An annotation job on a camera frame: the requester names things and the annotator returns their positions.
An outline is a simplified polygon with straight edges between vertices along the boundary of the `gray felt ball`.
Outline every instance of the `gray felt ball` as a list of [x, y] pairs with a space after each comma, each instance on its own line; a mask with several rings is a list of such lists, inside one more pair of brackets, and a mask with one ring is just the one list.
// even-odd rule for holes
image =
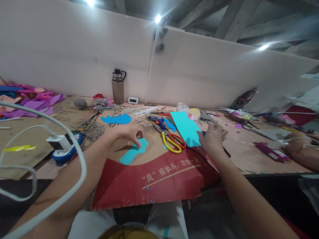
[[74, 105], [79, 109], [79, 110], [83, 110], [86, 109], [87, 107], [87, 102], [84, 99], [76, 99], [74, 101]]

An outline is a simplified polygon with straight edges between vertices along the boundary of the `red chair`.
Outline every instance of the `red chair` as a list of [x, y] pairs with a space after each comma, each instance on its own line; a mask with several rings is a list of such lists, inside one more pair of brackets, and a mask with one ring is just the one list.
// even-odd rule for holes
[[[308, 109], [306, 107], [302, 106], [291, 106], [289, 109], [287, 109], [286, 112], [302, 112], [302, 113], [315, 113], [315, 111]], [[308, 114], [290, 114], [290, 113], [284, 113], [284, 115], [288, 115], [291, 119], [296, 121], [295, 125], [297, 126], [303, 126], [310, 121], [313, 121], [316, 117], [316, 115], [308, 115]]]

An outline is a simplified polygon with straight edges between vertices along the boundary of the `water bottle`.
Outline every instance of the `water bottle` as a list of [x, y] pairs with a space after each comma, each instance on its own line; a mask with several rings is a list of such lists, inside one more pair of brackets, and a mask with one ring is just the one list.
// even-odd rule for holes
[[112, 77], [112, 89], [113, 89], [113, 101], [117, 105], [122, 105], [124, 103], [124, 79], [122, 78], [122, 72], [119, 68], [115, 68]]

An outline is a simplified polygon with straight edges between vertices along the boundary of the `ceiling light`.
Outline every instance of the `ceiling light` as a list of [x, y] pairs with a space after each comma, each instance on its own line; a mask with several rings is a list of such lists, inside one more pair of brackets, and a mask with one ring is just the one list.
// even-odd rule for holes
[[85, 0], [85, 1], [90, 7], [93, 7], [95, 5], [95, 0]]
[[261, 48], [259, 48], [259, 50], [265, 50], [268, 46], [269, 44], [263, 45]]
[[158, 14], [155, 18], [155, 22], [158, 24], [160, 22], [160, 20], [162, 19], [162, 17], [160, 16], [160, 14]]

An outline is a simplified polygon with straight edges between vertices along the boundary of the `white pants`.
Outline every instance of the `white pants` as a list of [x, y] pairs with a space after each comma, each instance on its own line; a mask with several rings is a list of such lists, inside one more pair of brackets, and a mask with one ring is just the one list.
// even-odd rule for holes
[[[68, 239], [99, 238], [116, 224], [112, 209], [86, 211], [83, 208], [72, 223]], [[188, 239], [181, 201], [154, 204], [145, 229], [159, 238]]]

